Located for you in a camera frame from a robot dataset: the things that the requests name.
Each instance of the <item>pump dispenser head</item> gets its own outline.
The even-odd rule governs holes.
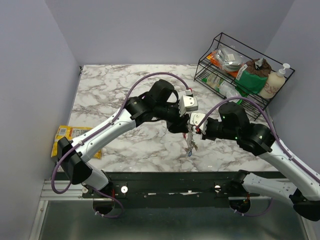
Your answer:
[[[279,69],[279,71],[276,73],[279,77],[283,77],[286,74],[286,69],[290,68],[290,65],[288,63],[284,63],[283,68]]]

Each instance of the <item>yellow bag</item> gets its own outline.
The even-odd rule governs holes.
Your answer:
[[[63,137],[66,137],[68,140],[71,140],[75,137],[78,137],[82,134],[85,134],[89,130],[91,130],[92,127],[81,127],[81,126],[65,126],[61,125],[56,132],[56,135],[54,137],[54,144],[51,152],[51,157],[57,156],[58,154],[58,141],[62,139]],[[94,156],[96,159],[101,159],[102,152],[99,150]]]

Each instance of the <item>wire basket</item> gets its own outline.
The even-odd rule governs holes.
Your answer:
[[[231,76],[227,72],[221,70],[216,65],[212,64],[210,59],[208,58],[208,56],[212,53],[212,51],[218,49],[220,45],[223,45],[224,47],[228,47],[228,48],[232,49],[233,51],[241,54],[245,59],[244,62],[247,62],[252,59],[264,58],[267,60],[267,62],[271,66],[273,72],[278,71],[279,69],[281,69],[283,67],[283,63],[263,54],[260,51],[255,50],[252,47],[242,43],[241,41],[221,32],[219,35],[217,35],[213,39],[209,49],[202,55],[202,57],[200,57],[200,59],[198,61],[197,68],[196,68],[194,81],[197,81],[198,83],[202,84],[204,87],[211,90],[212,92],[214,92],[215,94],[217,94],[218,96],[220,96],[223,99],[226,99],[226,97],[224,95],[222,95],[217,90],[215,90],[214,88],[212,88],[211,86],[207,85],[205,82],[202,81],[202,79],[208,78],[212,73],[214,73],[214,74],[218,75],[220,78],[223,78],[226,82],[233,85],[234,87],[238,86],[235,83],[235,77]],[[289,80],[289,78],[292,76],[292,74],[294,72],[295,72],[295,70],[293,68],[289,68],[286,70],[286,73],[284,76],[285,77],[284,85],[287,83],[287,81]],[[269,103],[271,103],[271,101],[275,98],[275,96],[274,96],[273,98],[265,99],[262,96],[253,93],[252,91],[250,91],[247,88],[246,88],[246,90],[249,93],[247,98],[253,100],[263,110],[265,110],[266,107],[269,105]],[[246,113],[249,116],[251,116],[252,118],[254,118],[254,120],[256,120],[261,114],[254,106],[250,105],[247,101],[242,101],[240,105],[242,105],[244,107]]]

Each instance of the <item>white marble surface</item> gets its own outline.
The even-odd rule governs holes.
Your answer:
[[[193,81],[196,68],[195,65],[85,65],[69,126],[100,124],[121,106],[138,79],[155,72],[170,72],[184,79],[198,99],[198,112],[207,113],[222,99]],[[132,96],[148,91],[161,78],[173,83],[177,91],[185,89],[178,80],[162,75],[139,84]],[[218,111],[212,117],[218,118]],[[102,159],[93,158],[90,163],[114,172],[275,171],[267,162],[239,148],[235,141],[200,140],[199,135],[194,138],[198,151],[193,150],[193,155],[187,157],[181,133],[169,133],[164,121],[144,123],[109,143],[102,149]]]

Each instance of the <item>marble table surface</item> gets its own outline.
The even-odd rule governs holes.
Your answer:
[[[222,99],[193,81],[196,65],[85,65],[83,67],[68,125],[95,127],[110,117],[122,104],[130,87],[141,77],[155,72],[170,72],[186,81],[198,99],[198,112],[207,113]],[[131,96],[150,89],[159,79],[171,82],[177,91],[185,87],[171,76],[154,76],[141,82]],[[218,111],[211,117],[218,118]],[[264,123],[259,118],[256,122]],[[126,132],[102,149],[102,159],[91,159],[94,167],[109,172],[200,172],[200,171],[275,171],[267,162],[245,152],[235,141],[200,140],[198,151],[186,156],[181,133],[172,134],[166,123],[148,122]]]

